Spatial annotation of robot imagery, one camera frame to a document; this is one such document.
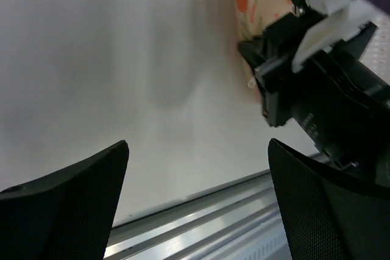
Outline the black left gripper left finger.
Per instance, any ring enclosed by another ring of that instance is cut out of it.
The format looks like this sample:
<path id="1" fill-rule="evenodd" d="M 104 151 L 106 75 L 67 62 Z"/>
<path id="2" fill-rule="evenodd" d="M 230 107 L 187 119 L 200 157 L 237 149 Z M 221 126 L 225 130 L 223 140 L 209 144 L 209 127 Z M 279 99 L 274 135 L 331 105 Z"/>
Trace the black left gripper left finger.
<path id="1" fill-rule="evenodd" d="M 129 147 L 1 191 L 1 259 L 103 259 Z"/>

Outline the white zipper pull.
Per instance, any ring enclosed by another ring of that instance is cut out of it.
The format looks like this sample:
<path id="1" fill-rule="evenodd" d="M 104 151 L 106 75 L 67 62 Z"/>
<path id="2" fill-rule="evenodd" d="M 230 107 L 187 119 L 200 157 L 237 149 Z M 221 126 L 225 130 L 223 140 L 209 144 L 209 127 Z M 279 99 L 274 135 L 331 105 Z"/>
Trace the white zipper pull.
<path id="1" fill-rule="evenodd" d="M 248 83 L 247 83 L 247 86 L 249 88 L 256 88 L 257 87 L 257 81 L 256 81 L 256 78 L 251 78 Z"/>

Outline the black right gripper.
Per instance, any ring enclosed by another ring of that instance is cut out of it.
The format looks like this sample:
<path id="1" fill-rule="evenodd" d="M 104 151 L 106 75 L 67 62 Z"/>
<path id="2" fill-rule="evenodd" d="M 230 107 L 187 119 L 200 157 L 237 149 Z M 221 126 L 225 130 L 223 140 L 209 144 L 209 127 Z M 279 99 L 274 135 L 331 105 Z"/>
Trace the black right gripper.
<path id="1" fill-rule="evenodd" d="M 262 35 L 240 41 L 271 127 L 295 120 L 318 151 L 342 171 L 368 181 L 389 180 L 389 85 L 360 62 L 377 27 L 364 24 L 357 36 L 338 41 L 292 69 L 293 55 L 309 26 L 322 20 L 292 13 Z"/>

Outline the floral mesh laundry bag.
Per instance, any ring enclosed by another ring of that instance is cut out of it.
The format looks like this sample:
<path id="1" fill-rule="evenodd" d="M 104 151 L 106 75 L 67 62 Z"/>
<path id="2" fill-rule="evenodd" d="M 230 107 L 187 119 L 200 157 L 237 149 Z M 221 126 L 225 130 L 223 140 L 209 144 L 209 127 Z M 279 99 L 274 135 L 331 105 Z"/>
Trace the floral mesh laundry bag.
<path id="1" fill-rule="evenodd" d="M 293 11 L 291 0 L 235 0 L 240 40 L 251 40 L 285 14 Z"/>

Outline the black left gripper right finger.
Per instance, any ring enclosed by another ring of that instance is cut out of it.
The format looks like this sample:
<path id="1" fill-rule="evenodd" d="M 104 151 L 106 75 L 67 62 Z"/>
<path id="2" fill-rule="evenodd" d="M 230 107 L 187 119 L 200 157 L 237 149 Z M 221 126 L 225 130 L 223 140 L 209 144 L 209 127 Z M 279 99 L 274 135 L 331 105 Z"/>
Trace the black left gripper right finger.
<path id="1" fill-rule="evenodd" d="M 293 259 L 389 259 L 389 188 L 277 139 L 269 142 L 268 158 Z"/>

